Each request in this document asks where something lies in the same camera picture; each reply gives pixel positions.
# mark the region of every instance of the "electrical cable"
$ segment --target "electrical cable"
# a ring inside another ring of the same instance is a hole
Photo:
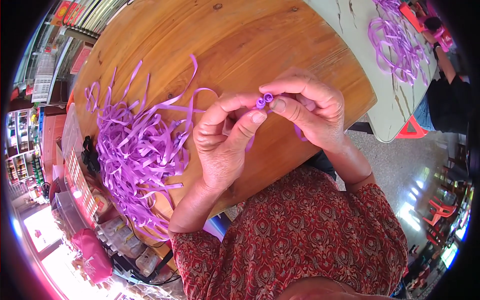
[[[132,230],[133,232],[133,235],[138,239],[137,235],[135,234],[135,230],[133,230],[133,226],[131,226],[132,222],[130,221],[130,219],[128,219],[128,227],[130,227],[130,229]],[[163,246],[163,244],[165,244],[167,241],[163,242],[160,246],[152,246],[152,245],[148,245],[147,243],[143,242],[145,245],[147,245],[148,247],[152,247],[152,248],[160,248]]]

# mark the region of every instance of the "hand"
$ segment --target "hand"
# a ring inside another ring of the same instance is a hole
[[[262,109],[247,110],[256,106],[258,97],[222,95],[193,129],[207,188],[224,191],[242,173],[247,143],[267,118]],[[240,115],[239,110],[248,112]]]
[[[276,96],[270,108],[292,121],[314,145],[337,152],[343,143],[344,100],[342,93],[321,83],[315,75],[290,68],[269,84],[260,86],[261,93]]]
[[[435,44],[437,42],[437,39],[428,31],[422,31],[421,33],[423,37],[430,43],[430,44]]]

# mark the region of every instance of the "wrist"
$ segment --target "wrist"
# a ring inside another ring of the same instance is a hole
[[[332,154],[342,153],[347,148],[347,141],[348,137],[342,132],[336,139],[326,144],[322,149]]]
[[[206,184],[205,180],[203,177],[201,177],[197,182],[195,183],[198,192],[205,198],[211,198],[214,199],[215,201],[220,197],[221,194],[226,190],[225,189],[218,189],[218,188],[213,188],[210,187]]]

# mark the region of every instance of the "paisley print fabric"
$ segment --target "paisley print fabric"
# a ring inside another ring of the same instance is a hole
[[[189,299],[274,299],[310,276],[389,296],[407,265],[407,239],[375,184],[348,194],[301,166],[239,207],[222,243],[205,231],[172,238]]]

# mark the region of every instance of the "round wooden table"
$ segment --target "round wooden table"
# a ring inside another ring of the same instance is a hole
[[[147,106],[179,95],[193,73],[189,54],[198,61],[198,72],[182,99],[175,105],[187,106],[194,89],[208,87],[223,92],[258,91],[291,66],[305,68],[322,81],[339,89],[345,98],[345,128],[371,108],[376,98],[370,82],[350,49],[335,31],[301,0],[137,0],[123,9],[102,33],[74,88],[74,98],[83,136],[96,138],[96,113],[85,110],[84,89],[93,82],[101,85],[99,106],[117,67],[112,102],[123,96],[135,66],[143,61],[126,100],[142,99],[150,73]],[[200,92],[194,107],[207,109],[216,101],[211,92]],[[185,113],[160,111],[165,122],[185,118]],[[194,114],[193,123],[201,114]],[[190,164],[182,176],[168,183],[182,182],[183,188],[170,190],[177,204],[191,183],[201,176],[191,137],[185,143]],[[245,170],[212,210],[214,216],[246,200],[281,178],[319,148],[302,142],[293,124],[269,114],[251,150]],[[170,217],[167,201],[157,201],[155,213]]]

